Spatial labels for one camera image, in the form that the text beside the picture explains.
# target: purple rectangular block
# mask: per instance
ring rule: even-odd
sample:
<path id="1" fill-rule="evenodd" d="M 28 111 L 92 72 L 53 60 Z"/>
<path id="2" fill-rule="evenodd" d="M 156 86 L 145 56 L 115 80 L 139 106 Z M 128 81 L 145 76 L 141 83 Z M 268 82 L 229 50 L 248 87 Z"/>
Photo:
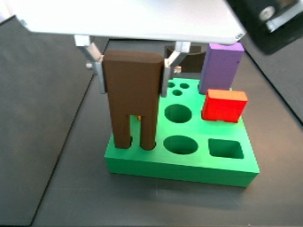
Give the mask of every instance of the purple rectangular block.
<path id="1" fill-rule="evenodd" d="M 240 43 L 209 44 L 199 84 L 200 94 L 205 94 L 208 89 L 229 90 L 243 53 L 244 48 Z"/>

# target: small round hole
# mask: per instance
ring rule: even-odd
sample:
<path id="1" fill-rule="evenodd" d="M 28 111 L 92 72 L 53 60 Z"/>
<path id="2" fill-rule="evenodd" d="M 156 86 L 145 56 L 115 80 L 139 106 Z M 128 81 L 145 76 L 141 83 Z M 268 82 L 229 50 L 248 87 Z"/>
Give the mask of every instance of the small round hole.
<path id="1" fill-rule="evenodd" d="M 165 118 L 173 123 L 185 123 L 192 119 L 191 109 L 180 104 L 173 104 L 165 107 Z"/>
<path id="2" fill-rule="evenodd" d="M 175 96 L 181 96 L 183 92 L 180 90 L 173 90 L 172 94 Z"/>
<path id="3" fill-rule="evenodd" d="M 168 82 L 168 88 L 172 88 L 175 84 L 172 82 Z"/>
<path id="4" fill-rule="evenodd" d="M 163 145 L 171 153 L 191 154 L 197 150 L 197 143 L 185 136 L 171 136 L 164 139 Z"/>
<path id="5" fill-rule="evenodd" d="M 181 83 L 181 84 L 180 84 L 180 87 L 181 87 L 183 89 L 188 89 L 188 88 L 189 88 L 189 85 L 188 85 L 187 83 Z"/>

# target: brown block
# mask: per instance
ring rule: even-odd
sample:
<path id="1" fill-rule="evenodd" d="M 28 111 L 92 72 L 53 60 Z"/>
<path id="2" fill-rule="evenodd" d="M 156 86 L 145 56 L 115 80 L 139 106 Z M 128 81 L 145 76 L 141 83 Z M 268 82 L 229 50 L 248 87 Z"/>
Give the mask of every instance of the brown block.
<path id="1" fill-rule="evenodd" d="M 129 115 L 141 117 L 140 146 L 155 147 L 163 56 L 132 51 L 107 51 L 103 58 L 115 145 L 131 147 Z"/>

